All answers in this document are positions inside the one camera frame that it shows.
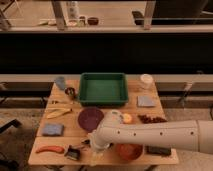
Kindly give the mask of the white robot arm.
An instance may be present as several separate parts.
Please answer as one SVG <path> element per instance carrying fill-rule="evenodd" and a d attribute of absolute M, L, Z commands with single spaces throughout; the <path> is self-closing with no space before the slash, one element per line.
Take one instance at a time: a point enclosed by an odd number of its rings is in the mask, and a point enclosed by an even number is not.
<path fill-rule="evenodd" d="M 213 154 L 213 121 L 124 124 L 123 114 L 110 110 L 88 138 L 92 151 L 96 153 L 105 151 L 111 143 L 117 143 Z"/>

